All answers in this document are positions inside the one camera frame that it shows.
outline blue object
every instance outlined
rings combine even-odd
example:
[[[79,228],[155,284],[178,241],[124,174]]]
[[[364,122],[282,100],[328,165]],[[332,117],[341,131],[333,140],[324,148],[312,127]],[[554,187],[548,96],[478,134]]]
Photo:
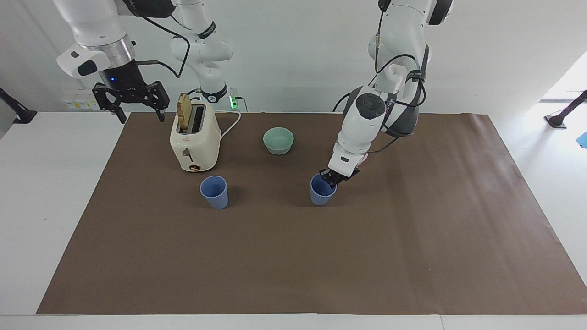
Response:
[[[579,145],[585,149],[587,149],[587,133],[583,134],[580,138],[577,139]]]
[[[228,205],[228,186],[223,177],[207,177],[200,184],[200,193],[217,210],[222,210]]]
[[[331,188],[320,174],[316,174],[310,181],[310,199],[316,206],[322,206],[330,200],[336,192],[336,187]]]

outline table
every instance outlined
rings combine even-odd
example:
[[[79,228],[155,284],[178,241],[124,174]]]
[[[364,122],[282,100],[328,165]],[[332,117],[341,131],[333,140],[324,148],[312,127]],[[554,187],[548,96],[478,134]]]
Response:
[[[577,118],[569,118],[567,131],[547,129],[540,116],[492,120],[585,281],[587,153],[575,139],[586,127],[580,125],[581,112],[573,115]],[[0,315],[35,313],[121,131],[116,118],[103,113],[40,113],[32,124],[13,126],[0,140]],[[548,174],[561,169],[562,183],[552,182]],[[283,324],[292,329],[466,329],[471,324],[547,329],[553,322],[580,329],[587,327],[587,316],[2,316],[0,328],[125,328],[136,322],[219,329]]]

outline brown mat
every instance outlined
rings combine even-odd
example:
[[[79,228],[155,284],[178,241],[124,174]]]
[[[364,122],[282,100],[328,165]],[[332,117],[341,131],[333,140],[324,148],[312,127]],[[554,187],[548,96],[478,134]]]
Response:
[[[180,169],[171,122],[130,117],[39,314],[587,314],[487,116],[422,115],[325,207],[309,181],[341,116],[244,114],[205,174]],[[286,156],[264,149],[274,126],[296,137]],[[212,174],[224,211],[199,194]]]

